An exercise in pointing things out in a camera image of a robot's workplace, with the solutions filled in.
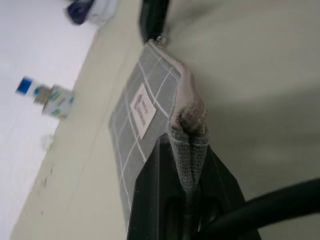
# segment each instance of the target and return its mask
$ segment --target white container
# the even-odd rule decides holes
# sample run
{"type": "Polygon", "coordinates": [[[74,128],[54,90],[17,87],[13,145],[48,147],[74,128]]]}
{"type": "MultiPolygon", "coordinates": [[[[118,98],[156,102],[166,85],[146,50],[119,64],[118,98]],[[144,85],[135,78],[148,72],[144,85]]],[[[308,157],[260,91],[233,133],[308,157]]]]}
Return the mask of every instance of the white container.
{"type": "Polygon", "coordinates": [[[42,114],[65,119],[69,114],[74,96],[72,91],[54,85],[48,102],[43,106],[42,114]]]}
{"type": "Polygon", "coordinates": [[[119,2],[120,0],[94,0],[87,19],[101,28],[115,16],[119,2]]]}

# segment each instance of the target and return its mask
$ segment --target black cable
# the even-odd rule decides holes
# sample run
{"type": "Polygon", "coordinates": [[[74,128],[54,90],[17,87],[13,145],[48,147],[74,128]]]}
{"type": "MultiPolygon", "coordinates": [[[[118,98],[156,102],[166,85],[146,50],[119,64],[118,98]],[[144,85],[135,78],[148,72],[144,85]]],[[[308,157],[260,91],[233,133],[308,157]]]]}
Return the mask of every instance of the black cable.
{"type": "Polygon", "coordinates": [[[210,222],[192,240],[228,239],[319,210],[320,179],[315,179],[252,199],[210,222]]]}

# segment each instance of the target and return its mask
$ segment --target fabric label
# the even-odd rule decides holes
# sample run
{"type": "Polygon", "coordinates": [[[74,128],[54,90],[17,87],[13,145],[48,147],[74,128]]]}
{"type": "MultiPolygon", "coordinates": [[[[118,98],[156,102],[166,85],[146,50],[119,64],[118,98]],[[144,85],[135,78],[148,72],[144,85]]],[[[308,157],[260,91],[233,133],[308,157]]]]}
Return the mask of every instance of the fabric label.
{"type": "Polygon", "coordinates": [[[157,111],[143,83],[133,97],[130,108],[136,127],[138,128],[140,139],[142,139],[157,111]]]}

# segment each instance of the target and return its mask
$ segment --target gray cloth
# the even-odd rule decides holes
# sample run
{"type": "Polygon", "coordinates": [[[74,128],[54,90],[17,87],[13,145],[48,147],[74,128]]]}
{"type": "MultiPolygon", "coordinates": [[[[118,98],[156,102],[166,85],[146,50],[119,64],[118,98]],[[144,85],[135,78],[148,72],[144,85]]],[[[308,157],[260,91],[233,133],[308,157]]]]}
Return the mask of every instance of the gray cloth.
{"type": "Polygon", "coordinates": [[[158,53],[155,46],[147,43],[111,115],[108,128],[113,143],[126,227],[130,220],[136,179],[159,136],[167,132],[168,117],[174,105],[180,78],[176,68],[158,53]],[[140,139],[129,106],[142,83],[156,113],[143,139],[140,139]]]}
{"type": "Polygon", "coordinates": [[[190,240],[197,186],[208,147],[207,109],[191,71],[181,63],[175,65],[178,66],[181,80],[176,89],[168,135],[184,192],[182,240],[190,240]]]}
{"type": "Polygon", "coordinates": [[[188,135],[169,124],[168,136],[179,180],[184,192],[182,240],[190,240],[196,189],[208,148],[208,131],[202,136],[188,135]]]}

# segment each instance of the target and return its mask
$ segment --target blue object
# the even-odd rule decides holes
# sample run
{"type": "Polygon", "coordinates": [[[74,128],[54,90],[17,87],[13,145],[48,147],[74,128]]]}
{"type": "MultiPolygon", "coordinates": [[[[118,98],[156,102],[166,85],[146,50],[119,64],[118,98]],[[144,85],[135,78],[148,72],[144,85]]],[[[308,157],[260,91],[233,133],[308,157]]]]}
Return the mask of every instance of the blue object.
{"type": "Polygon", "coordinates": [[[77,25],[83,24],[93,3],[94,0],[78,0],[71,3],[66,11],[72,22],[77,25]]]}
{"type": "Polygon", "coordinates": [[[35,90],[34,90],[34,95],[38,95],[39,94],[39,90],[40,90],[40,88],[39,87],[37,87],[35,90]]]}
{"type": "Polygon", "coordinates": [[[20,85],[16,89],[17,92],[26,95],[32,83],[32,79],[24,77],[20,82],[20,85]]]}

